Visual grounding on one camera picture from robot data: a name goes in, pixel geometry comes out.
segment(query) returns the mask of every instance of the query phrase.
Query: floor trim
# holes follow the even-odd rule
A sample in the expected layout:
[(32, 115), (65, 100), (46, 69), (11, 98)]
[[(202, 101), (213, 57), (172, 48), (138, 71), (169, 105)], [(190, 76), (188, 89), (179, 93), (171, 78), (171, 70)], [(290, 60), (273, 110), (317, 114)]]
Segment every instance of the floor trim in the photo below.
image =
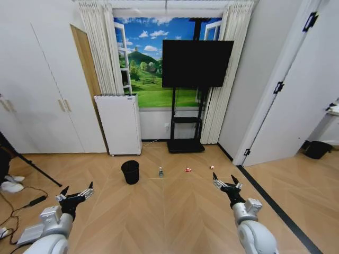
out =
[(231, 155), (229, 155), (229, 153), (221, 146), (221, 144), (217, 143), (217, 145), (220, 147), (220, 149), (224, 152), (224, 154), (227, 156), (227, 158), (230, 160), (230, 161), (233, 161), (233, 158)]
[(250, 175), (249, 172), (242, 166), (238, 165), (237, 168), (243, 173), (247, 180), (253, 187), (260, 193), (260, 195), (267, 201), (277, 215), (284, 221), (289, 229), (296, 235), (302, 244), (311, 253), (322, 253), (322, 251), (312, 242), (311, 239), (301, 230), (298, 225), (291, 219), (290, 216), (274, 201), (274, 199), (261, 187), (261, 185)]

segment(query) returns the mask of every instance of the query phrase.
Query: trash bin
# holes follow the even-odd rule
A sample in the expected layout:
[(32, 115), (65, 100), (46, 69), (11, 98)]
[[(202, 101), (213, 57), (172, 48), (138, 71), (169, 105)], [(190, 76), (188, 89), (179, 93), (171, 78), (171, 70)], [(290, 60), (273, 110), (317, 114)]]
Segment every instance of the trash bin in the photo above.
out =
[(305, 155), (312, 159), (320, 159), (325, 153), (331, 152), (332, 146), (320, 141), (312, 141), (305, 150)]
[(126, 161), (121, 166), (126, 183), (136, 184), (139, 180), (139, 163), (135, 160)]

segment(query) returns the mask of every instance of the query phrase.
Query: white shoe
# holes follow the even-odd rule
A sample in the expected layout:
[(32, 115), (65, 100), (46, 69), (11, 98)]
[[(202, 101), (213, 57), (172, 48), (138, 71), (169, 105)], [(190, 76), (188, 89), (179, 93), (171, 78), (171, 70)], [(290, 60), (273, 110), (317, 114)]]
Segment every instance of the white shoe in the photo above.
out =
[(3, 182), (1, 184), (1, 189), (6, 192), (15, 193), (23, 190), (23, 186), (18, 183)]
[(0, 239), (4, 238), (8, 234), (9, 234), (9, 230), (7, 230), (7, 228), (0, 228)]
[(10, 176), (10, 175), (7, 175), (5, 176), (5, 179), (7, 181), (10, 181), (12, 183), (17, 183), (17, 182), (22, 182), (25, 180), (25, 177), (24, 176)]

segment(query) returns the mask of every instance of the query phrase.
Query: black tv screen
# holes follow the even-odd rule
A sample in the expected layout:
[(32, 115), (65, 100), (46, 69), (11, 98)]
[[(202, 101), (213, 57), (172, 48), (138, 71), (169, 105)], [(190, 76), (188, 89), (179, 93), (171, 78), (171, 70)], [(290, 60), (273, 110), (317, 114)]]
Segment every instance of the black tv screen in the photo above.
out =
[(163, 87), (222, 86), (233, 41), (163, 40)]

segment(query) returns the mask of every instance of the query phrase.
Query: green hill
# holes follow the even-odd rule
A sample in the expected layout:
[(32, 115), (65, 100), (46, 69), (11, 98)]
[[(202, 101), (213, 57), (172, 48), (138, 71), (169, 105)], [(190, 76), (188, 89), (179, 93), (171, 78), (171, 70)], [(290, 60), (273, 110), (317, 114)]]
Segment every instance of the green hill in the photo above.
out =
[(144, 55), (138, 51), (134, 51), (128, 54), (128, 61), (131, 62), (132, 60), (134, 60), (137, 65), (140, 65), (141, 62), (145, 62), (147, 64), (149, 64), (149, 62), (153, 62), (156, 67), (159, 66), (158, 61), (155, 60), (153, 57)]

